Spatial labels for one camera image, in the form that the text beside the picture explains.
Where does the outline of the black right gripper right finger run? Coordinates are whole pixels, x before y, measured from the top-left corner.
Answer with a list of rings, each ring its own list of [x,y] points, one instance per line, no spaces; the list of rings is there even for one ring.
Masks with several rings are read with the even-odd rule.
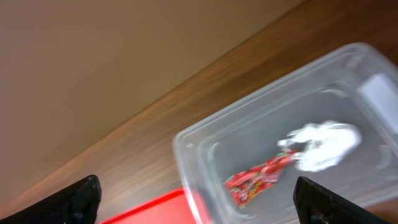
[[[388,224],[362,207],[300,176],[293,201],[300,224]]]

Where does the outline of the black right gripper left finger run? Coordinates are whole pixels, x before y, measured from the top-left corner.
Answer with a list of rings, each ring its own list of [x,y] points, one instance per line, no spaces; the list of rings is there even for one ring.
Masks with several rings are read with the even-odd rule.
[[[100,202],[100,180],[89,175],[1,219],[1,224],[95,224]]]

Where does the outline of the white napkin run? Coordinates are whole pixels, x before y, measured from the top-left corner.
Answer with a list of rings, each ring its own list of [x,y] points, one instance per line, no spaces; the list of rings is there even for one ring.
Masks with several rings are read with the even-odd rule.
[[[320,172],[337,166],[362,140],[359,129],[347,123],[328,120],[308,123],[277,142],[285,152],[301,144],[294,153],[295,168],[302,172]]]

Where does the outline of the red snack wrapper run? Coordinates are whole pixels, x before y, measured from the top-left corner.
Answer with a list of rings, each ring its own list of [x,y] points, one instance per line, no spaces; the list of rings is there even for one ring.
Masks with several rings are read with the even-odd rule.
[[[239,208],[245,207],[264,190],[271,188],[280,179],[286,166],[293,163],[296,151],[288,149],[267,162],[229,177],[224,185]]]

